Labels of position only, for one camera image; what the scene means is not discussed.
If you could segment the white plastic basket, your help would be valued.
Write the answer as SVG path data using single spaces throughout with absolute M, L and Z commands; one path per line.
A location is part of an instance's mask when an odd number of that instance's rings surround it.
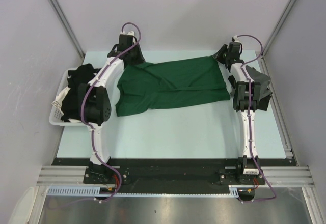
M 68 77 L 69 77 L 68 72 L 77 70 L 77 69 L 78 69 L 78 67 L 69 68 L 68 70 L 66 70 L 63 73 L 56 96 L 58 96 L 59 93 L 68 86 Z M 73 101 L 75 102 L 73 109 L 75 110 L 77 116 L 80 118 L 80 105 L 79 105 L 79 101 L 78 101 L 78 94 L 77 94 L 77 92 L 75 92 L 74 94 L 75 94 L 76 98 L 73 99 Z M 61 109 L 59 108 L 59 106 L 56 106 L 53 104 L 50 115 L 49 115 L 50 124 L 57 125 L 57 126 L 84 126 L 84 124 L 82 123 L 81 120 L 77 120 L 76 122 L 75 121 L 73 121 L 73 122 L 62 121 L 61 120 L 62 116 L 63 116 L 63 113 L 62 113 Z

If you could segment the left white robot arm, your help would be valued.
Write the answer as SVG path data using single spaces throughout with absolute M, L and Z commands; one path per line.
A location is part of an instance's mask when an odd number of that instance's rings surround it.
M 102 129 L 112 112 L 107 88 L 116 81 L 127 65 L 145 60 L 139 45 L 140 39 L 135 36 L 134 31 L 121 31 L 118 44 L 108 53 L 103 67 L 88 83 L 82 83 L 78 87 L 80 118 L 91 137 L 90 162 L 97 168 L 94 176 L 101 183 L 109 182 L 113 176 L 113 171 L 105 166 L 110 159 L 110 153 L 104 143 Z

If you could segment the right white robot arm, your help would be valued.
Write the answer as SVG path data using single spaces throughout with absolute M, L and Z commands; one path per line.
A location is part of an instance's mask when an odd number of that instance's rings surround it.
M 228 45 L 224 44 L 213 57 L 229 71 L 228 81 L 233 91 L 232 106 L 239 118 L 241 154 L 237 160 L 235 179 L 240 184 L 257 184 L 262 178 L 254 126 L 262 92 L 261 82 L 257 79 L 260 72 L 240 58 L 241 51 L 241 42 L 233 39 Z

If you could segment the green t shirt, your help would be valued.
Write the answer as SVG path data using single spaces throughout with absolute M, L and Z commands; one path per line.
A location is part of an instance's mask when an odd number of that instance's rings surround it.
M 119 117 L 149 109 L 174 109 L 230 100 L 218 62 L 212 56 L 125 68 L 117 87 Z

